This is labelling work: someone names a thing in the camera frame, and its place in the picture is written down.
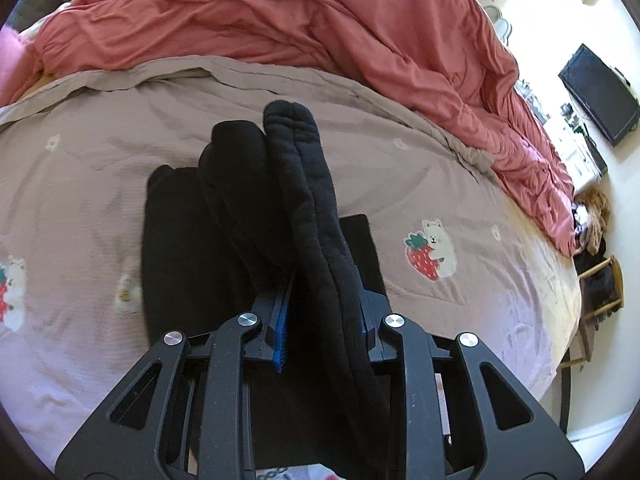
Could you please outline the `black sweater with print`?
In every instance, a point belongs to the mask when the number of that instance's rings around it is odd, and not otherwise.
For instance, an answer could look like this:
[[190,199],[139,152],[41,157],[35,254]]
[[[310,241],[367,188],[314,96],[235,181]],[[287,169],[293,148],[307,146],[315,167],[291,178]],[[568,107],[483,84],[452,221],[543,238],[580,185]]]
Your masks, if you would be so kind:
[[282,375],[258,393],[256,448],[265,462],[309,452],[340,476],[384,477],[390,401],[359,297],[384,283],[367,218],[338,214],[306,107],[276,101],[261,122],[221,122],[198,166],[152,172],[141,279],[151,342],[211,332],[288,289]]

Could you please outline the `wooden stool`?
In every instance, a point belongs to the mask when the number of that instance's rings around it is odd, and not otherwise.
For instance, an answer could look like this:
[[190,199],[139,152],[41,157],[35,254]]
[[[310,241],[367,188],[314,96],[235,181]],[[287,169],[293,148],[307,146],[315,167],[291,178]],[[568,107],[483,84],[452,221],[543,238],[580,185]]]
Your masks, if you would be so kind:
[[623,271],[615,256],[609,256],[585,270],[578,275],[578,280],[582,294],[582,310],[576,332],[580,353],[574,358],[566,354],[559,370],[590,363],[600,325],[625,305]]

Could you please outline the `beige strawberry bear bedspread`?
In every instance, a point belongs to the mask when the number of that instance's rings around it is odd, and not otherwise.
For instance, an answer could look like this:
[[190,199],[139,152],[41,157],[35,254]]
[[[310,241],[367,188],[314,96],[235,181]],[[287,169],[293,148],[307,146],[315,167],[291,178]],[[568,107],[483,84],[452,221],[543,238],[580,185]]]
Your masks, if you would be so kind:
[[146,181],[196,164],[217,122],[275,100],[314,115],[341,214],[370,223],[392,308],[477,334],[533,396],[573,338],[573,261],[487,154],[355,81],[187,56],[78,73],[1,111],[1,402],[47,466],[148,348]]

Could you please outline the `black monitor screen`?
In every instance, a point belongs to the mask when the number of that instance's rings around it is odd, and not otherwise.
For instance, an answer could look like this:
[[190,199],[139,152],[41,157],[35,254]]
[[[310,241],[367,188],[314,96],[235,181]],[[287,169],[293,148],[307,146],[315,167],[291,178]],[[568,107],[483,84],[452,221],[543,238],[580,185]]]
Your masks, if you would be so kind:
[[638,124],[638,99],[585,44],[578,47],[559,78],[612,146]]

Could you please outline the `coral red duvet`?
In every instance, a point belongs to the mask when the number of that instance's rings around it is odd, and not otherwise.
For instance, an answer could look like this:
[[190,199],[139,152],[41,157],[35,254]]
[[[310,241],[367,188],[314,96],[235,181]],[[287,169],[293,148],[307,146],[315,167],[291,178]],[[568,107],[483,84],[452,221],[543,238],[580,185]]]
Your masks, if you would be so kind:
[[129,70],[187,55],[310,67],[365,84],[491,154],[504,190],[563,255],[574,186],[516,92],[518,63],[477,0],[74,0],[32,39],[29,74]]

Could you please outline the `pink quilted blanket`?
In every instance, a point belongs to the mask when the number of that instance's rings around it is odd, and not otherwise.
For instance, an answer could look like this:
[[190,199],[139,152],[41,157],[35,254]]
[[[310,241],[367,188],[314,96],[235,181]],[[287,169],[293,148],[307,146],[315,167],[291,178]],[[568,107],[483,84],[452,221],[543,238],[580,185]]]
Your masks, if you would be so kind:
[[1,27],[1,95],[12,96],[29,74],[29,56],[20,35],[6,25]]

